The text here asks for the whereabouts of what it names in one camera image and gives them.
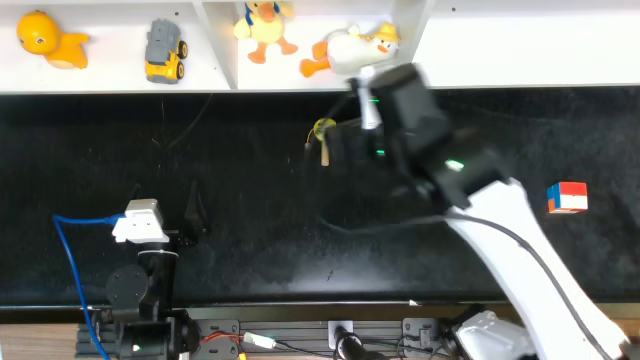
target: plush toy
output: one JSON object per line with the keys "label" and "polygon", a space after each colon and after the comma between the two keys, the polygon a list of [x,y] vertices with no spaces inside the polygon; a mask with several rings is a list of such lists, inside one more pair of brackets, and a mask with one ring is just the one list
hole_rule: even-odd
{"label": "plush toy", "polygon": [[82,43],[89,41],[89,35],[63,32],[46,13],[34,11],[23,16],[18,22],[17,33],[25,50],[44,55],[49,64],[57,68],[87,67]]}
{"label": "plush toy", "polygon": [[336,74],[355,74],[364,66],[393,58],[399,42],[396,27],[389,23],[384,23],[371,36],[362,35],[357,25],[349,30],[337,30],[329,34],[327,41],[313,46],[316,61],[302,60],[300,72],[305,77],[324,69],[331,69]]}
{"label": "plush toy", "polygon": [[233,34],[239,40],[249,37],[258,42],[258,49],[249,54],[249,59],[256,64],[264,64],[267,46],[278,43],[285,55],[298,51],[296,45],[285,40],[284,21],[282,15],[293,16],[293,8],[289,4],[280,4],[273,1],[247,2],[244,4],[246,14],[233,29]]}

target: black table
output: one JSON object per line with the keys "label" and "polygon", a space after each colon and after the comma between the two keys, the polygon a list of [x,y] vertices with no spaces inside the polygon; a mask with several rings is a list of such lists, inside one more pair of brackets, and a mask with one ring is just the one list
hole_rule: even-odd
{"label": "black table", "polygon": [[[422,210],[339,184],[308,186],[303,144],[338,94],[214,95],[193,131],[163,151],[207,96],[0,97],[0,306],[79,303],[53,213],[122,212],[139,184],[142,197],[157,198],[175,219],[193,180],[212,233],[180,253],[176,306],[504,299],[446,226],[349,237],[316,221],[321,213],[355,227]],[[502,152],[587,293],[638,301],[638,88],[442,90],[437,98],[456,126],[479,128]],[[337,118],[357,110],[354,102]],[[588,183],[587,213],[547,214],[546,188],[558,180]],[[107,303],[109,274],[136,261],[135,246],[116,244],[110,231],[65,227],[93,305]]]}

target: toy truck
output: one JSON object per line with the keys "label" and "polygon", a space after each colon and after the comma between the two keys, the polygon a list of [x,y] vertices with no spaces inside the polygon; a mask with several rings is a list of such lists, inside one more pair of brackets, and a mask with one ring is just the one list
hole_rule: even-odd
{"label": "toy truck", "polygon": [[180,37],[180,29],[168,20],[154,20],[147,33],[144,53],[147,80],[161,84],[177,84],[184,77],[182,59],[187,57],[187,43]]}

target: orange duck beak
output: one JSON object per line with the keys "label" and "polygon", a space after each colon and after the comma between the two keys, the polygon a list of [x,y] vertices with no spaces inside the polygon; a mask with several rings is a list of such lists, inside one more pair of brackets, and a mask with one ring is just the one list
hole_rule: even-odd
{"label": "orange duck beak", "polygon": [[266,2],[258,7],[258,15],[266,22],[272,22],[276,18],[276,10],[272,2]]}

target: yellow hat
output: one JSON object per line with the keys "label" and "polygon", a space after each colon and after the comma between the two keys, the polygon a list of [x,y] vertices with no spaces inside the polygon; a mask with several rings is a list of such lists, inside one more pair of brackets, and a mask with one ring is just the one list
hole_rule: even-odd
{"label": "yellow hat", "polygon": [[398,37],[398,33],[396,32],[395,25],[390,23],[382,24],[380,30],[378,30],[378,32],[373,34],[372,36],[384,41],[400,42],[400,38]]}

